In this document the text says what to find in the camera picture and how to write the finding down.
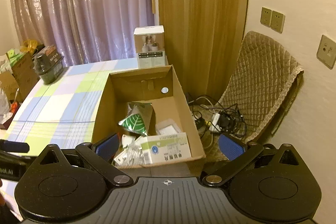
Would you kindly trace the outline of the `clear packet with metal hooks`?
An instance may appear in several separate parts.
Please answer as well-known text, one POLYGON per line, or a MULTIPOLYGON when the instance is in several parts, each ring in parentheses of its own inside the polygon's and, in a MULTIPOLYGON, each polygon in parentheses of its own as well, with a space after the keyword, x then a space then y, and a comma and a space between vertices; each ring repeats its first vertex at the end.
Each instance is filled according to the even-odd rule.
POLYGON ((123 134, 121 137, 120 151, 113 159, 115 166, 134 166, 144 164, 142 143, 145 141, 143 136, 131 136, 123 134))

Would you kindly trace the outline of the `silver green foil pouch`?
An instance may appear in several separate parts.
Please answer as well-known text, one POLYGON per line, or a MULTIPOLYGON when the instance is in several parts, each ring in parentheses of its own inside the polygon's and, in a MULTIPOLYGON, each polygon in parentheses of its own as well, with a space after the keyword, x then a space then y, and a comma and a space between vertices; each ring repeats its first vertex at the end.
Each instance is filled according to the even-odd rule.
POLYGON ((153 106, 151 103, 129 102, 127 116, 119 121, 118 125, 126 131, 141 136, 149 135, 149 127, 153 106))

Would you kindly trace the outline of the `white pill tablet box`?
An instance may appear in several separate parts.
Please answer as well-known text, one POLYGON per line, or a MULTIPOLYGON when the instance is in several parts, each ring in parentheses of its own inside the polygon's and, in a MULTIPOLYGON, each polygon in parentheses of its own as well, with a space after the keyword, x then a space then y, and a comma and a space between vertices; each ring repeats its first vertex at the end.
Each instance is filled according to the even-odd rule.
POLYGON ((185 132, 145 137, 141 142, 141 151, 145 164, 162 164, 191 158, 185 132))

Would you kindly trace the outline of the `crumpled plastic bag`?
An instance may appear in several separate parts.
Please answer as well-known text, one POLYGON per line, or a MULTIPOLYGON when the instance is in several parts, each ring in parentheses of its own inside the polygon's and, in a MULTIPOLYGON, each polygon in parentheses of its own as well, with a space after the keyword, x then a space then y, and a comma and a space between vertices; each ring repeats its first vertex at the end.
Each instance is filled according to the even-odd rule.
POLYGON ((4 124, 13 116, 13 113, 10 111, 10 105, 6 96, 6 93, 1 89, 0 91, 0 122, 4 124))

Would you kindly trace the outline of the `checkered tablecloth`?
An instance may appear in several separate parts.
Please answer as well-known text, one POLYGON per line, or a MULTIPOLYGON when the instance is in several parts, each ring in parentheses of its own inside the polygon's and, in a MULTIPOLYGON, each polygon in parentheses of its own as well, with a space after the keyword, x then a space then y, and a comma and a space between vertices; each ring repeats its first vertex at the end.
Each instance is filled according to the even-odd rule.
POLYGON ((110 60, 65 68, 49 85, 39 80, 1 139, 28 143, 29 155, 40 154, 48 144, 73 148, 91 141, 109 74, 137 68, 135 58, 110 60))

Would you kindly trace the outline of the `brown cardboard boxes stack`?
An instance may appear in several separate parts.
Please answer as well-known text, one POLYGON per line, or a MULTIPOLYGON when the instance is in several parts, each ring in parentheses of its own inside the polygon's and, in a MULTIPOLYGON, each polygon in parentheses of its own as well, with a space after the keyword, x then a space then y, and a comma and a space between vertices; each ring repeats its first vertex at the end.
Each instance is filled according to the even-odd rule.
POLYGON ((39 76, 34 71, 34 64, 29 53, 14 64, 11 71, 1 73, 1 88, 7 95, 9 101, 13 101, 17 89, 17 101, 23 102, 30 91, 39 81, 39 76))

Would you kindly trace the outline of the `quilted chair cushion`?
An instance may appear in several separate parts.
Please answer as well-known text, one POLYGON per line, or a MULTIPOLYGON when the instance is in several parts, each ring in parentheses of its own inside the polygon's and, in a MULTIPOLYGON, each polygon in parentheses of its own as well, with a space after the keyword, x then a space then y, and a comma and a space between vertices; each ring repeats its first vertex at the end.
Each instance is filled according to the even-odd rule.
POLYGON ((266 143, 288 113, 302 80, 302 66, 279 42, 250 31, 228 86, 213 106, 216 112, 237 106, 245 120, 238 139, 266 143))

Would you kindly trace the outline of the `green tissue packs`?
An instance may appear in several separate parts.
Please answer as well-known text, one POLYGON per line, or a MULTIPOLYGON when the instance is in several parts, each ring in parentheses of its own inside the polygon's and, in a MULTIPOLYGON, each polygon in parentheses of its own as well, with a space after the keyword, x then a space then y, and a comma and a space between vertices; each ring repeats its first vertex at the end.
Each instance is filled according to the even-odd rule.
POLYGON ((25 53, 21 52, 17 48, 11 48, 6 52, 10 65, 13 67, 24 55, 25 53))

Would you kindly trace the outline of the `large brown cardboard box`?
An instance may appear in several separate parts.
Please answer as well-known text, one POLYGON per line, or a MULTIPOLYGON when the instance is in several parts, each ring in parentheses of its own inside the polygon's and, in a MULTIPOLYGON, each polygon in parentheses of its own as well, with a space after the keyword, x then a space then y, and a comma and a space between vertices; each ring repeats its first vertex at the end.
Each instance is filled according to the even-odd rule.
POLYGON ((131 137, 108 152, 121 170, 152 176, 197 176, 205 152, 173 66, 110 73, 104 81, 92 142, 131 137))

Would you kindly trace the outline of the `dark green wrapped container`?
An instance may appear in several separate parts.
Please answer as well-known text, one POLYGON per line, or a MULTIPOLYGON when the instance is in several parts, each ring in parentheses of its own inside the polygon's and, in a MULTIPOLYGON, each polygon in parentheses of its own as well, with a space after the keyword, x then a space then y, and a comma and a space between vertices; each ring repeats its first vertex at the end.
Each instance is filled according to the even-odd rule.
POLYGON ((44 84, 51 84, 63 72, 63 56, 54 45, 44 47, 34 57, 34 70, 44 84))

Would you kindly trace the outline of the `white product box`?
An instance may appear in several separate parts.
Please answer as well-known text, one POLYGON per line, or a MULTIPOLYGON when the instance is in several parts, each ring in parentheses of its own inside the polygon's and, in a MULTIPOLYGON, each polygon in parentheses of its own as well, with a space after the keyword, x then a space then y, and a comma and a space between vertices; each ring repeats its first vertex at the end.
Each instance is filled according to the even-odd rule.
POLYGON ((166 65, 165 31, 162 25, 135 28, 134 44, 139 69, 166 65))

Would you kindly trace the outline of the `purple curtain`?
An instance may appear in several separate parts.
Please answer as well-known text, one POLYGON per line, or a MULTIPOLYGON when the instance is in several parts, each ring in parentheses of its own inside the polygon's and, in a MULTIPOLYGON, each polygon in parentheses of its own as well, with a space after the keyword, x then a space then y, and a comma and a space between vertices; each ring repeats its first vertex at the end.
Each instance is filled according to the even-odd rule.
POLYGON ((54 45, 67 66, 136 56, 134 30, 152 26, 151 0, 11 0, 20 42, 54 45))

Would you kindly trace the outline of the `wooden door panel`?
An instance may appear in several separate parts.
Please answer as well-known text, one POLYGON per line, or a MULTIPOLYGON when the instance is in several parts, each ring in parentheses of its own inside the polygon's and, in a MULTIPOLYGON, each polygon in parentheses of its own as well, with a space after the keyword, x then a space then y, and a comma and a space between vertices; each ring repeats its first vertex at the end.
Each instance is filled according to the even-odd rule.
POLYGON ((248 0, 158 0, 166 54, 185 94, 219 99, 234 71, 248 0))

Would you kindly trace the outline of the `single wall socket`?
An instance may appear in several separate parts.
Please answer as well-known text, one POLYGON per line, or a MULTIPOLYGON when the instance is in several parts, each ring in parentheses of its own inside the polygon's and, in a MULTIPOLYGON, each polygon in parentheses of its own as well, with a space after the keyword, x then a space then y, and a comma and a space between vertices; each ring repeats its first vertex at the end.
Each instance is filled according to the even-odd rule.
POLYGON ((333 69, 336 59, 336 43, 325 35, 321 36, 317 50, 317 59, 326 65, 330 70, 333 69))

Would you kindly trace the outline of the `double wall socket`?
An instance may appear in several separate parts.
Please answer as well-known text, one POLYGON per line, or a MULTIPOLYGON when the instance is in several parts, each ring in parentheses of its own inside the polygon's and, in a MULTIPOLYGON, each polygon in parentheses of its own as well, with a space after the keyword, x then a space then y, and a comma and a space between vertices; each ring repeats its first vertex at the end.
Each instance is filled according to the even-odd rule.
POLYGON ((262 7, 260 23, 281 34, 284 29, 285 15, 266 7, 262 7))

